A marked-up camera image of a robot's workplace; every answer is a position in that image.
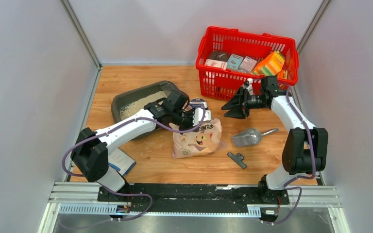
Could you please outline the pink cat litter bag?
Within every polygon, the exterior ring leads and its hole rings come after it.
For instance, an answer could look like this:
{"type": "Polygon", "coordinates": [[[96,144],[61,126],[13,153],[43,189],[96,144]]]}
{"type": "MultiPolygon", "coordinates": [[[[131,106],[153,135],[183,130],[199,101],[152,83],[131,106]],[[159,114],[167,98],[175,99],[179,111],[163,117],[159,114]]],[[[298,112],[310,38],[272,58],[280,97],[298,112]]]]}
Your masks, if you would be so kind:
{"type": "Polygon", "coordinates": [[[174,159],[181,159],[212,154],[225,147],[221,136],[222,125],[217,118],[202,124],[196,131],[173,133],[171,155],[174,159]]]}

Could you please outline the silver metal scoop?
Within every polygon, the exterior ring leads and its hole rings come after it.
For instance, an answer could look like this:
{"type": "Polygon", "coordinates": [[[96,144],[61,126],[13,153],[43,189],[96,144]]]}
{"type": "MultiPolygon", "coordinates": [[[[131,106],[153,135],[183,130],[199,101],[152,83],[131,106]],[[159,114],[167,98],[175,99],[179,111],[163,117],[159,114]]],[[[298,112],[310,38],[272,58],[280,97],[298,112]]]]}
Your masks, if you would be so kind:
{"type": "Polygon", "coordinates": [[[236,147],[254,146],[261,142],[262,137],[278,131],[278,128],[273,128],[262,133],[257,129],[250,128],[234,135],[232,141],[236,147]]]}

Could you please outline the black bag clip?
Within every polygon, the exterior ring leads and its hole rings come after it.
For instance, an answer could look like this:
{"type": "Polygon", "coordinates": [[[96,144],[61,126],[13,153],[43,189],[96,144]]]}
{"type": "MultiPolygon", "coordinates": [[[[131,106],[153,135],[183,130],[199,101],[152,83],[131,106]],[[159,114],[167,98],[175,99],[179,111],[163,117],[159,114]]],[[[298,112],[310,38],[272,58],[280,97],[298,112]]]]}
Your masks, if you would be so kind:
{"type": "Polygon", "coordinates": [[[242,169],[246,169],[247,165],[243,162],[244,156],[241,153],[233,154],[232,152],[228,152],[227,156],[232,159],[237,165],[239,165],[242,169]]]}

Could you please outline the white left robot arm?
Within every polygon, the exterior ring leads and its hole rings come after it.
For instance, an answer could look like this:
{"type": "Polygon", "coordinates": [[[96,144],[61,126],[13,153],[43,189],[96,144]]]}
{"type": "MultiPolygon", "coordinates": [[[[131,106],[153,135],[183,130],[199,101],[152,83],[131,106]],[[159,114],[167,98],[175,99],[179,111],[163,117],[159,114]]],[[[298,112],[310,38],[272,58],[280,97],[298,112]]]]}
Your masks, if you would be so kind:
{"type": "Polygon", "coordinates": [[[160,98],[146,104],[133,116],[112,126],[96,131],[85,128],[80,131],[76,144],[66,155],[89,182],[101,184],[117,201],[124,201],[129,195],[125,178],[109,165],[110,152],[132,139],[154,131],[157,127],[172,130],[169,124],[179,128],[177,133],[188,133],[197,129],[205,118],[205,105],[186,110],[188,96],[173,91],[167,98],[160,98]]]}

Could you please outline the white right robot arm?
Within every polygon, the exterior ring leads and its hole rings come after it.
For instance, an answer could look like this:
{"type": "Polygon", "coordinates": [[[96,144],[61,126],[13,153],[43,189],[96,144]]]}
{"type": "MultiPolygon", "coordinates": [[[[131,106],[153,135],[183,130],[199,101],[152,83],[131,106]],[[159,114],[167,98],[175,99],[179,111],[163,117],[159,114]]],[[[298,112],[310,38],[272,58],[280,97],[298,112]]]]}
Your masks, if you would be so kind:
{"type": "Polygon", "coordinates": [[[318,128],[300,112],[288,90],[279,87],[276,76],[261,78],[260,94],[251,93],[248,79],[236,94],[221,107],[225,117],[245,119],[251,109],[269,108],[281,120],[288,136],[282,152],[282,165],[264,176],[257,196],[263,203],[277,197],[297,179],[312,180],[326,166],[328,131],[318,128]]]}

